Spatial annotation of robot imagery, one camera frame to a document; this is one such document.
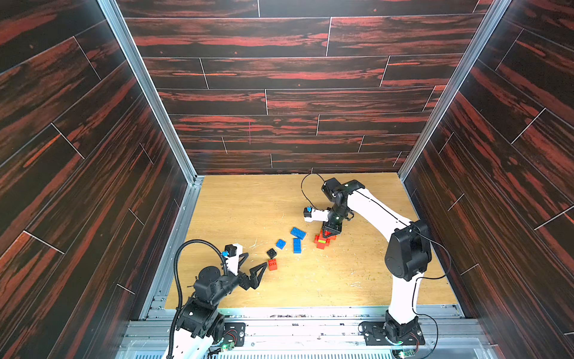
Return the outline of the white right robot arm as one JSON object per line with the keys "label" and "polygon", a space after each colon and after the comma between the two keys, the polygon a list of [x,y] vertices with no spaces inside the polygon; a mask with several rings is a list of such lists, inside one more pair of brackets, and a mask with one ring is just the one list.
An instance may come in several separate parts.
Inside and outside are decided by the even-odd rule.
{"label": "white right robot arm", "polygon": [[387,240],[384,263],[393,276],[387,321],[399,328],[413,325],[417,318],[418,280],[432,261],[427,225],[398,214],[356,180],[340,183],[330,178],[321,191],[332,203],[321,217],[324,235],[338,236],[342,233],[343,221],[358,214]]}

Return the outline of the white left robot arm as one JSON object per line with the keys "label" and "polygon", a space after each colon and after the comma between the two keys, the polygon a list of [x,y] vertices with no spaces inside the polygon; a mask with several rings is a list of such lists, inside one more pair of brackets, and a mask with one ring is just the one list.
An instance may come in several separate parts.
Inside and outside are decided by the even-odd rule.
{"label": "white left robot arm", "polygon": [[163,357],[204,358],[210,348],[221,345],[226,338],[237,340],[239,335],[225,330],[224,316],[218,306],[237,287],[257,289],[267,268],[267,263],[262,263],[248,274],[238,271],[227,275],[215,266],[202,269],[194,283],[193,295],[176,310]]}

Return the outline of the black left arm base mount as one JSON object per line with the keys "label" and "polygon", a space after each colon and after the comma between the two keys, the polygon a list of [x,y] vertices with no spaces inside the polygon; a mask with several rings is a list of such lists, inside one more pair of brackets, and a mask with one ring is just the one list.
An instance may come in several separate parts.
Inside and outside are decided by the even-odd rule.
{"label": "black left arm base mount", "polygon": [[245,323],[224,323],[215,346],[222,347],[225,350],[231,350],[245,345],[246,324]]}

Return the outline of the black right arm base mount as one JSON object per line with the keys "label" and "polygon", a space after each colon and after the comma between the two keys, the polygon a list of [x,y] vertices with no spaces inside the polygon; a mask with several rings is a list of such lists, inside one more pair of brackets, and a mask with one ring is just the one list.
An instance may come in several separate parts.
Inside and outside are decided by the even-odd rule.
{"label": "black right arm base mount", "polygon": [[421,346],[425,344],[418,316],[407,323],[399,323],[387,311],[384,321],[364,321],[358,325],[358,329],[368,346]]}

